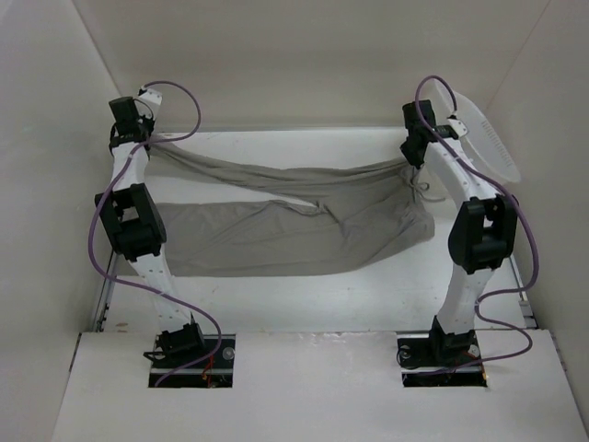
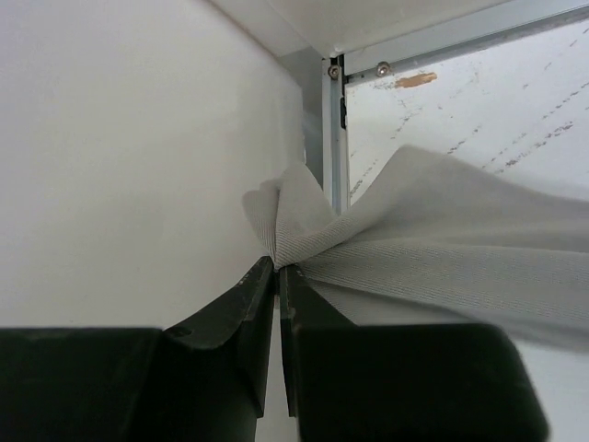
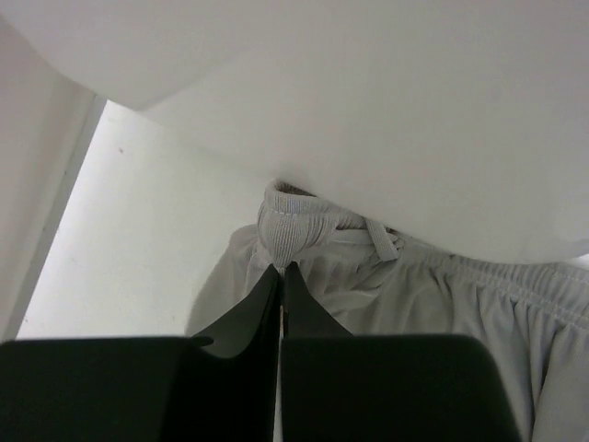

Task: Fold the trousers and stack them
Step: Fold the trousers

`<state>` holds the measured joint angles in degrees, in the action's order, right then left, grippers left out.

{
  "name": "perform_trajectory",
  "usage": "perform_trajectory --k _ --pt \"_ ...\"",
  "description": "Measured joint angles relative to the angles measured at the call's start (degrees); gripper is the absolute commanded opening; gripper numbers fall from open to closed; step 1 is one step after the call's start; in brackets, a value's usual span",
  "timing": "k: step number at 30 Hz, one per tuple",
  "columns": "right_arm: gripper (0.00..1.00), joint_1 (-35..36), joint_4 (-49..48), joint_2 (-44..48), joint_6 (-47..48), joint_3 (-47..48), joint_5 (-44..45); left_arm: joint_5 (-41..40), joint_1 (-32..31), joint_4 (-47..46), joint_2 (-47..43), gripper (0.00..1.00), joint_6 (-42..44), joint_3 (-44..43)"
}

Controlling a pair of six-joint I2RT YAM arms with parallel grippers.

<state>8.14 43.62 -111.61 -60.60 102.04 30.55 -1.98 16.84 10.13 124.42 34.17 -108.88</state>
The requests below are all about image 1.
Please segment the grey trousers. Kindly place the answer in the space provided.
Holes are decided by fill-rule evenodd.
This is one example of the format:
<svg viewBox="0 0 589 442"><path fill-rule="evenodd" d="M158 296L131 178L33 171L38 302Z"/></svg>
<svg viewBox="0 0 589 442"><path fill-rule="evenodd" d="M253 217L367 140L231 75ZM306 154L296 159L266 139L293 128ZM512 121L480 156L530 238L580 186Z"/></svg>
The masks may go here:
<svg viewBox="0 0 589 442"><path fill-rule="evenodd" d="M151 152L182 170L267 192L261 202L160 203L176 276L311 276L351 272L428 241L433 216L402 158L351 169L277 169L206 157L165 141Z"/></svg>

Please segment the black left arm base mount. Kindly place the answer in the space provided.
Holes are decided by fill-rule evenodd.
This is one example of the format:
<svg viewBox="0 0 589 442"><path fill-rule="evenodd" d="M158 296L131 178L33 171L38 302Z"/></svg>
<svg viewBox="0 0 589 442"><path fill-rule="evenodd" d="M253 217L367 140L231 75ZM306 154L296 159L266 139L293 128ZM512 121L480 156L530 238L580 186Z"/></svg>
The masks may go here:
<svg viewBox="0 0 589 442"><path fill-rule="evenodd" d="M237 336L224 334L220 347L216 335L205 335L204 347L194 347L175 355L165 355L158 345L144 357L150 362L149 388L160 389L230 389L233 387Z"/></svg>

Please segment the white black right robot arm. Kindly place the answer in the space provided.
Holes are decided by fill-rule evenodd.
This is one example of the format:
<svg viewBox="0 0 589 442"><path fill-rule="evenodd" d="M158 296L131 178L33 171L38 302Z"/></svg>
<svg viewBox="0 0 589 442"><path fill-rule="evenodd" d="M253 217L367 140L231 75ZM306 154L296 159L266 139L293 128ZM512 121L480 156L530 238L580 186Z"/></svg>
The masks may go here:
<svg viewBox="0 0 589 442"><path fill-rule="evenodd" d="M428 167L457 209L447 245L453 272L445 301L427 336L398 338L398 361L408 369L454 367L473 358L475 306L496 269L514 249L514 204L476 176L456 132L456 122L436 122L430 101L402 108L408 131L401 153L416 169Z"/></svg>

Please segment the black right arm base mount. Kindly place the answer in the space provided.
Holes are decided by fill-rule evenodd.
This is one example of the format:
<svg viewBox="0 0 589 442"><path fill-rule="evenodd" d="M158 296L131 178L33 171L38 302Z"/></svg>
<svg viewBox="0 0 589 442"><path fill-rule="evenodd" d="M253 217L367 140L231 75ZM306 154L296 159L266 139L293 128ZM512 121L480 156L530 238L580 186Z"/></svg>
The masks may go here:
<svg viewBox="0 0 589 442"><path fill-rule="evenodd" d="M406 388L486 388L476 333L453 337L405 333L397 337L397 362Z"/></svg>

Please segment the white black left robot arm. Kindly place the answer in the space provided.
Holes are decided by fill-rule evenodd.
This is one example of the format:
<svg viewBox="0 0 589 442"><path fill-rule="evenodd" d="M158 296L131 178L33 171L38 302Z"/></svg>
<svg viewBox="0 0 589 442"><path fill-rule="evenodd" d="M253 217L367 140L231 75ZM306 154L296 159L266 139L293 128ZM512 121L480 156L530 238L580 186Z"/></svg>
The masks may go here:
<svg viewBox="0 0 589 442"><path fill-rule="evenodd" d="M142 285L154 290L161 332L155 349L144 356L158 366L194 367L205 359L207 346L189 310L166 298L177 294L165 257L167 232L144 183L149 147L137 146L153 133L162 98L158 91L142 88L136 98L110 102L115 119L110 131L115 184L107 192L99 217L115 253L132 266Z"/></svg>

